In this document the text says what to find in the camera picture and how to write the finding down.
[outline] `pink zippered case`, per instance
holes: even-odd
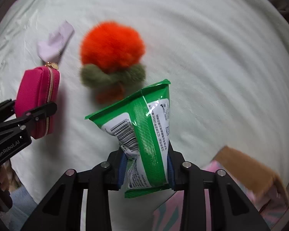
[[[60,73],[49,66],[26,70],[19,86],[15,102],[16,117],[22,116],[26,111],[41,106],[47,102],[54,102],[57,98]],[[36,122],[31,136],[41,138],[52,133],[54,116]]]

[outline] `plush toy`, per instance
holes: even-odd
[[[144,53],[136,30],[113,21],[100,23],[86,34],[80,47],[82,83],[89,88],[106,87],[96,97],[99,103],[123,99],[125,85],[145,79],[139,63]]]

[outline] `fluffy orange ball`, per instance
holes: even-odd
[[[144,46],[133,28],[113,21],[103,22],[84,37],[80,46],[81,61],[112,73],[138,63],[145,53]]]

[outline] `white surface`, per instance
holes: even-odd
[[[79,43],[104,20],[128,24],[142,35],[144,85],[172,82],[175,150],[201,167],[229,145],[288,183],[289,25],[269,2],[20,0],[0,25],[0,101],[16,97],[24,71],[41,65],[37,40],[47,39],[64,20],[75,35],[60,63],[56,130],[12,159],[37,202],[68,168],[90,169],[117,149],[114,138],[84,120],[99,106],[79,80]],[[123,191],[110,192],[113,230],[149,230],[151,213],[171,194],[124,199]]]

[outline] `green plastic packaging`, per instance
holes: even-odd
[[[119,140],[127,155],[126,198],[168,189],[168,80],[143,88],[85,119]]]

